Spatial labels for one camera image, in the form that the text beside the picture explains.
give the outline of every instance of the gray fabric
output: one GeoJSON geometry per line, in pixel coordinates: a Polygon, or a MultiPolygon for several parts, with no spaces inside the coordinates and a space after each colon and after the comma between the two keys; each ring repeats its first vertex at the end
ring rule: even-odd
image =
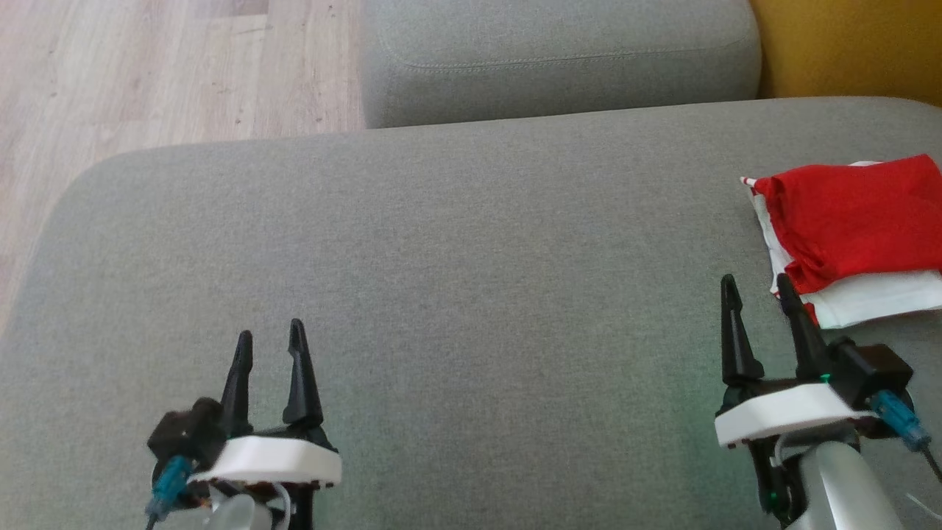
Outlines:
{"type": "MultiPolygon", "coordinates": [[[[848,98],[113,158],[58,205],[0,345],[0,525],[143,526],[161,414],[219,396],[249,328],[252,420],[275,424],[299,317],[345,458],[320,528],[774,527],[712,426],[724,273],[768,374],[794,366],[737,178],[940,145],[939,109],[848,98]]],[[[937,435],[940,324],[851,331],[915,366],[937,435]]],[[[922,461],[891,441],[864,454],[929,527],[903,498],[942,505],[922,461]]]]}
{"type": "Polygon", "coordinates": [[[367,125],[755,97],[747,0],[367,0],[367,125]]]}

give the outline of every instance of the blue cable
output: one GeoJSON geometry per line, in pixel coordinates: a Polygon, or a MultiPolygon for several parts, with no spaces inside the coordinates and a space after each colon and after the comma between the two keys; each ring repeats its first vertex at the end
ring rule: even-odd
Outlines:
{"type": "Polygon", "coordinates": [[[177,497],[187,488],[187,479],[193,474],[193,464],[183,456],[174,456],[167,462],[164,471],[154,483],[151,502],[147,503],[144,513],[149,517],[148,528],[162,522],[176,505],[177,497]]]}
{"type": "Polygon", "coordinates": [[[880,419],[900,435],[906,449],[916,453],[925,451],[933,437],[922,428],[916,413],[889,390],[880,390],[870,397],[870,408],[880,419]]]}

